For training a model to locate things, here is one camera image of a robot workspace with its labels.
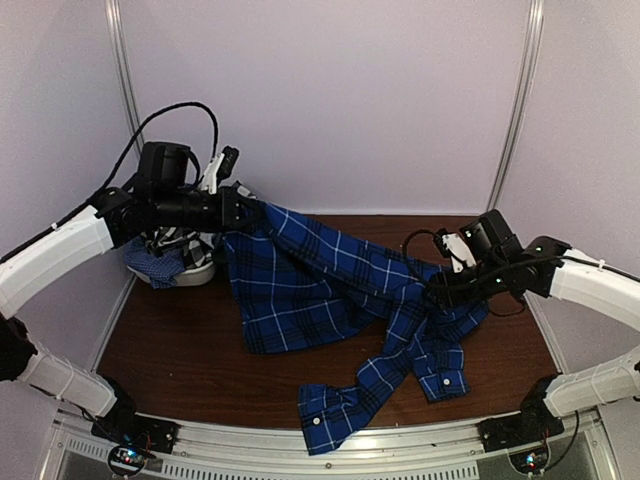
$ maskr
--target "black cable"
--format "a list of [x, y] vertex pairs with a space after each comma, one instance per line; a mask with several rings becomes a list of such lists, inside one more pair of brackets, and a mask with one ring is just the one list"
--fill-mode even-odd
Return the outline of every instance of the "black cable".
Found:
[[[409, 244], [411, 243], [411, 241], [417, 237], [418, 235], [430, 235], [432, 238], [437, 238], [438, 240], [442, 241], [442, 235], [438, 235], [435, 232], [432, 232], [431, 230], [427, 230], [426, 228], [421, 228], [420, 230], [416, 230], [415, 232], [411, 232], [407, 238], [404, 239], [404, 242], [402, 243], [402, 253], [403, 255], [406, 254], [406, 250], [409, 248]], [[462, 263], [463, 265], [465, 265], [465, 262], [462, 261], [459, 257], [456, 256], [455, 253], [453, 252], [449, 252], [451, 254], [451, 256], [453, 258], [455, 258], [458, 262]]]
[[515, 312], [500, 313], [489, 308], [489, 313], [494, 317], [498, 317], [498, 318], [507, 318], [507, 317], [513, 317], [514, 315], [520, 315], [527, 309], [527, 303], [524, 300], [518, 300], [518, 303], [520, 304], [521, 308], [520, 310], [516, 310]]
[[[133, 146], [133, 144], [136, 142], [137, 138], [142, 133], [142, 130], [144, 129], [144, 127], [146, 127], [149, 124], [149, 122], [151, 120], [153, 120], [156, 117], [159, 117], [160, 115], [164, 115], [165, 113], [170, 112], [171, 110], [176, 110], [178, 108], [185, 108], [185, 107], [197, 107], [197, 108], [200, 108], [200, 109], [204, 110], [205, 112], [207, 112], [207, 114], [209, 115], [209, 118], [211, 118], [211, 122], [213, 124], [213, 151], [212, 151], [212, 154], [211, 154], [211, 158], [215, 157], [216, 149], [218, 147], [219, 130], [218, 130], [218, 120], [216, 119], [216, 116], [211, 111], [211, 109], [209, 107], [207, 107], [205, 104], [200, 103], [200, 102], [182, 102], [182, 103], [175, 103], [173, 105], [169, 105], [168, 107], [162, 108], [162, 109], [158, 110], [157, 112], [152, 113], [147, 118], [145, 118], [145, 120], [140, 124], [140, 126], [136, 129], [136, 131], [133, 133], [133, 135], [129, 139], [129, 142], [127, 143], [126, 147], [124, 147], [124, 150], [122, 151], [122, 153], [120, 154], [120, 157], [116, 161], [116, 163], [115, 163], [115, 165], [113, 167], [113, 170], [111, 171], [111, 173], [109, 174], [107, 179], [104, 181], [104, 183], [100, 186], [100, 188], [98, 188], [95, 192], [93, 192], [93, 194], [91, 194], [91, 196], [89, 198], [87, 198], [84, 202], [82, 202], [82, 204], [78, 205], [71, 212], [69, 212], [67, 215], [65, 215], [63, 218], [61, 218], [55, 225], [60, 227], [60, 226], [64, 225], [65, 223], [67, 223], [73, 217], [78, 215], [82, 210], [84, 210], [93, 201], [93, 199], [96, 196], [98, 196], [98, 195], [100, 195], [101, 193], [104, 192], [104, 190], [109, 186], [109, 184], [115, 178], [116, 174], [118, 173], [118, 170], [120, 170], [120, 167], [122, 166], [122, 163], [124, 162], [127, 154], [129, 153], [129, 150], [131, 150], [131, 147]], [[199, 176], [200, 176], [200, 165], [199, 164], [196, 166], [196, 171], [197, 171], [197, 176], [196, 176], [196, 184], [197, 184], [199, 182]], [[125, 189], [125, 190], [128, 190], [132, 185], [133, 185], [133, 177], [131, 177], [125, 183], [125, 186], [127, 186], [127, 189]], [[19, 245], [18, 247], [14, 248], [9, 253], [7, 253], [2, 258], [0, 258], [0, 264], [2, 264], [4, 262], [10, 260], [11, 258], [15, 257], [17, 254], [19, 254], [20, 252], [22, 252], [26, 248], [28, 248], [31, 245], [33, 245], [38, 240], [41, 240], [42, 238], [46, 237], [47, 235], [49, 235], [53, 231], [54, 231], [54, 228], [53, 227], [49, 227], [46, 230], [43, 230], [42, 232], [40, 232], [37, 235], [33, 236], [32, 238], [30, 238], [29, 240], [27, 240], [23, 244]]]
[[144, 470], [144, 467], [147, 466], [147, 460], [145, 458], [144, 462], [142, 464], [140, 464], [138, 467], [136, 467], [135, 470], [127, 470], [126, 472], [120, 472], [119, 470], [116, 470], [112, 465], [111, 465], [111, 459], [112, 458], [117, 458], [117, 452], [119, 452], [122, 449], [122, 445], [116, 445], [115, 447], [113, 447], [110, 451], [109, 454], [107, 455], [107, 467], [109, 467], [109, 470], [111, 470], [111, 473], [113, 473], [114, 475], [118, 476], [118, 477], [123, 477], [123, 478], [131, 478], [131, 477], [135, 477], [136, 475], [138, 475], [142, 470]]
[[196, 179], [193, 181], [193, 184], [191, 186], [191, 189], [195, 189], [198, 187], [198, 185], [200, 185], [200, 182], [202, 181], [202, 177], [200, 176], [200, 162], [198, 161], [198, 157], [196, 157], [196, 154], [191, 150], [189, 150], [189, 154], [187, 155], [187, 157], [189, 158], [191, 163], [193, 163], [193, 166], [196, 169]]
[[207, 107], [205, 104], [200, 102], [175, 103], [173, 105], [169, 105], [168, 107], [161, 108], [157, 112], [152, 113], [151, 115], [149, 115], [147, 118], [144, 119], [144, 121], [140, 124], [140, 126], [136, 129], [136, 131], [131, 136], [131, 139], [129, 139], [129, 143], [127, 143], [127, 146], [124, 147], [124, 150], [122, 151], [122, 153], [120, 154], [120, 157], [116, 161], [116, 164], [113, 167], [113, 170], [111, 171], [111, 173], [109, 174], [105, 182], [102, 184], [102, 186], [98, 189], [98, 191], [102, 191], [105, 188], [107, 188], [111, 183], [111, 181], [115, 178], [116, 173], [118, 173], [118, 170], [122, 166], [122, 163], [124, 162], [125, 157], [129, 153], [129, 150], [131, 150], [131, 147], [133, 146], [137, 138], [142, 133], [142, 130], [144, 129], [144, 127], [146, 127], [149, 124], [149, 122], [151, 122], [151, 120], [153, 120], [156, 117], [159, 117], [160, 115], [164, 115], [165, 113], [170, 112], [171, 110], [176, 110], [178, 108], [185, 108], [185, 107], [201, 108], [202, 110], [207, 112], [207, 114], [209, 115], [209, 118], [211, 118], [211, 123], [213, 123], [213, 148], [212, 148], [211, 158], [215, 157], [216, 149], [218, 148], [219, 132], [218, 132], [218, 120], [216, 119], [216, 116], [214, 115], [214, 113], [211, 111], [209, 107]]
[[[572, 262], [576, 262], [576, 263], [581, 263], [582, 265], [587, 265], [589, 267], [597, 267], [600, 268], [600, 264], [598, 262], [592, 262], [590, 260], [583, 260], [581, 258], [575, 258], [575, 257], [571, 257], [571, 256], [561, 256], [558, 257], [559, 260], [571, 260]], [[636, 275], [633, 275], [631, 273], [625, 272], [624, 270], [620, 270], [619, 268], [615, 268], [615, 267], [611, 267], [609, 265], [602, 265], [602, 269], [603, 270], [607, 270], [609, 272], [613, 272], [616, 273], [618, 275], [621, 275], [625, 278], [628, 278], [629, 280], [633, 280], [634, 282], [638, 282], [640, 283], [640, 277], [637, 277]]]
[[107, 430], [102, 425], [100, 425], [100, 422], [98, 422], [98, 419], [96, 419], [93, 415], [91, 415], [85, 408], [83, 407], [78, 407], [78, 408], [82, 412], [82, 418], [93, 423], [96, 427], [98, 427], [98, 429], [100, 429], [100, 431], [107, 437], [107, 439], [111, 440], [113, 443], [117, 443], [120, 446], [121, 441], [116, 440], [110, 432], [107, 432]]
[[565, 459], [565, 457], [567, 456], [567, 454], [569, 453], [569, 451], [571, 450], [571, 447], [573, 447], [573, 444], [576, 441], [576, 437], [578, 436], [578, 430], [580, 430], [580, 414], [578, 413], [578, 411], [576, 410], [576, 429], [573, 431], [573, 436], [571, 437], [571, 441], [569, 442], [569, 445], [567, 445], [567, 448], [565, 449], [565, 451], [562, 453], [562, 455], [560, 455], [558, 457], [558, 460], [556, 460], [553, 464], [549, 465], [548, 467], [545, 467], [544, 472], [548, 472], [549, 470], [551, 470], [552, 468], [556, 468], [558, 466], [558, 464]]
[[135, 181], [136, 181], [136, 174], [134, 173], [129, 177], [129, 180], [127, 180], [122, 184], [122, 187], [121, 187], [122, 190], [124, 190], [125, 192], [128, 192], [129, 190], [131, 190], [133, 188], [133, 185], [135, 184]]

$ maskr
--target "shirt cuff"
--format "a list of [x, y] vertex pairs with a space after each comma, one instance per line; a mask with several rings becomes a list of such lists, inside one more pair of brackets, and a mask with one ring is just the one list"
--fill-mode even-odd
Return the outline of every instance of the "shirt cuff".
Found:
[[298, 392], [298, 412], [309, 455], [331, 452], [360, 426], [353, 426], [348, 412], [352, 402], [341, 390], [326, 385], [303, 385]]
[[462, 370], [443, 370], [420, 377], [419, 381], [430, 402], [461, 397], [471, 390]]

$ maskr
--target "brown table surface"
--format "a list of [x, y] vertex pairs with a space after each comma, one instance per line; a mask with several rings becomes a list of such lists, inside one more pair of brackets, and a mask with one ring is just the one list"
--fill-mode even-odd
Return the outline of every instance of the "brown table surface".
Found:
[[[371, 242], [399, 249], [418, 228], [450, 231], [465, 217], [318, 216]], [[442, 262], [427, 237], [411, 254]], [[509, 296], [491, 306], [520, 308]], [[384, 322], [356, 337], [312, 350], [251, 355], [242, 340], [240, 311], [225, 275], [201, 287], [153, 290], [138, 281], [122, 312], [99, 372], [118, 380], [142, 413], [225, 425], [299, 428], [298, 386], [350, 386], [367, 358], [379, 353]], [[462, 342], [471, 392], [428, 403], [410, 374], [370, 426], [416, 425], [510, 412], [534, 382], [556, 372], [531, 313], [490, 315]]]

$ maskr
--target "blue plaid shirt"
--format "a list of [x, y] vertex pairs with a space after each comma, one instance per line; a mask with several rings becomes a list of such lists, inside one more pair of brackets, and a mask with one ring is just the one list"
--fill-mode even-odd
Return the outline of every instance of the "blue plaid shirt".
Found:
[[[301, 214], [264, 204], [253, 231], [225, 236], [233, 294], [252, 353], [279, 353], [356, 335], [388, 322], [380, 355], [353, 387], [303, 385], [298, 411], [311, 455], [338, 448], [364, 428], [410, 371], [429, 401], [469, 391], [460, 339], [486, 316], [484, 303], [439, 310], [399, 253]], [[441, 267], [412, 260], [429, 278]]]
[[147, 251], [141, 237], [136, 237], [123, 247], [124, 263], [145, 274], [153, 288], [176, 286], [175, 276], [186, 270], [182, 250], [169, 250], [161, 257]]

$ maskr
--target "metal frame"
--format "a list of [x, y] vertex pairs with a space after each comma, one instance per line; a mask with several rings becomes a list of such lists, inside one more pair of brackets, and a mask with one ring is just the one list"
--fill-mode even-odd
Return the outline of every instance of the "metal frame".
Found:
[[136, 276], [129, 272], [129, 279], [124, 285], [122, 292], [118, 296], [116, 303], [111, 311], [111, 315], [109, 315], [109, 319], [102, 330], [102, 334], [100, 335], [99, 341], [97, 342], [97, 348], [94, 350], [93, 355], [90, 357], [91, 365], [90, 370], [95, 372], [98, 370], [98, 365], [100, 365], [100, 361], [102, 360], [102, 356], [107, 348], [107, 344], [109, 343], [109, 339], [111, 338], [111, 334], [113, 333], [114, 328], [116, 328], [116, 323], [122, 314], [122, 310], [127, 304], [127, 300], [129, 300], [129, 295], [131, 295], [131, 291], [133, 290], [133, 286], [135, 284]]
[[[131, 81], [131, 70], [129, 69], [129, 60], [127, 57], [127, 49], [124, 41], [124, 31], [122, 28], [122, 17], [120, 16], [120, 1], [105, 0], [105, 9], [107, 13], [107, 25], [113, 54], [115, 55], [116, 69], [118, 71], [118, 80], [120, 82], [120, 91], [124, 101], [124, 108], [127, 115], [127, 122], [131, 133], [136, 131], [140, 126], [140, 116], [138, 114], [138, 106], [133, 92], [133, 82]], [[136, 140], [135, 149], [138, 157], [142, 152], [144, 145], [144, 137], [140, 134]]]
[[[180, 428], [172, 455], [158, 454], [148, 473], [167, 479], [270, 478], [274, 480], [326, 479], [373, 480], [396, 478], [446, 478], [445, 472], [469, 472], [478, 478], [477, 462], [505, 451], [486, 454], [478, 438], [478, 419], [416, 427], [368, 429], [358, 432], [337, 451], [309, 457], [301, 432], [252, 429], [178, 422]], [[575, 419], [564, 419], [565, 433], [573, 434]], [[598, 411], [581, 414], [585, 433], [600, 480], [619, 480], [617, 466]], [[76, 453], [105, 461], [112, 444], [92, 437], [91, 425], [69, 410], [60, 410], [54, 422], [38, 478], [57, 480], [64, 456]]]
[[542, 309], [542, 305], [540, 305], [540, 297], [534, 293], [526, 292], [524, 294], [524, 298], [527, 301], [529, 310], [531, 310], [533, 318], [540, 329], [540, 333], [542, 333], [544, 341], [547, 344], [547, 348], [549, 349], [553, 363], [556, 366], [556, 370], [558, 370], [558, 372], [569, 372], [569, 365], [567, 364], [567, 360], [564, 358], [558, 339], [551, 328], [549, 319]]
[[524, 120], [524, 111], [531, 91], [533, 82], [533, 74], [538, 63], [538, 52], [540, 50], [540, 40], [542, 38], [542, 25], [544, 20], [544, 0], [531, 0], [531, 8], [529, 10], [529, 23], [527, 25], [527, 33], [525, 36], [524, 50], [522, 52], [522, 63], [520, 64], [520, 78], [518, 79], [518, 87], [516, 97], [511, 112], [511, 120], [507, 129], [507, 137], [502, 148], [500, 157], [500, 165], [491, 189], [491, 195], [487, 204], [487, 210], [496, 208], [504, 183], [509, 172], [513, 153], [518, 141], [520, 127]]

